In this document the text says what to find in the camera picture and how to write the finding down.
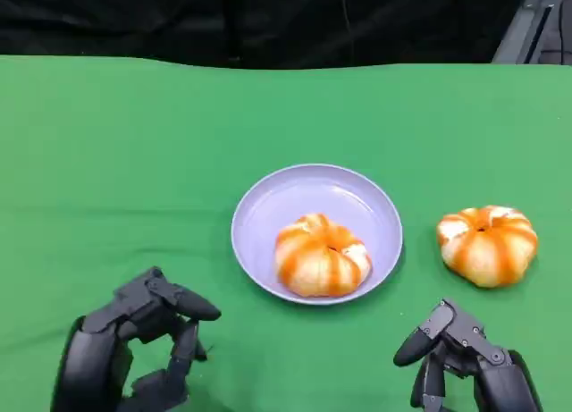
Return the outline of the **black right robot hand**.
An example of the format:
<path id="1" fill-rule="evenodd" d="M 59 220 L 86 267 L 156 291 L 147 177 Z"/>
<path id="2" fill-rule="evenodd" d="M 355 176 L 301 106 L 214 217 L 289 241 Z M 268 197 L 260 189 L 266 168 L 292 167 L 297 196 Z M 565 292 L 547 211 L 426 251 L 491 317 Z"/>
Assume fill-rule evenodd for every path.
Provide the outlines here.
<path id="1" fill-rule="evenodd" d="M 393 364 L 421 366 L 410 406 L 447 411 L 445 374 L 474 379 L 473 395 L 480 411 L 543 410 L 523 357 L 514 349 L 491 343 L 484 325 L 449 298 L 442 298 L 429 317 L 403 341 Z"/>

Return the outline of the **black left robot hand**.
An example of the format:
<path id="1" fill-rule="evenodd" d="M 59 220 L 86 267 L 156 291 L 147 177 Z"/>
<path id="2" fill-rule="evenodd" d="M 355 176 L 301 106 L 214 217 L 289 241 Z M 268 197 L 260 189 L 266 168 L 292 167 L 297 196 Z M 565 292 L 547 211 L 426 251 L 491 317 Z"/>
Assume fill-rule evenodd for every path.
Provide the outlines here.
<path id="1" fill-rule="evenodd" d="M 220 310 L 206 298 L 167 280 L 153 266 L 114 292 L 113 299 L 78 317 L 66 340 L 51 401 L 53 411 L 169 411 L 189 398 L 186 378 L 207 359 L 198 337 L 202 321 Z M 130 341 L 165 335 L 173 346 L 167 366 L 141 376 L 130 396 L 123 387 L 133 354 Z"/>

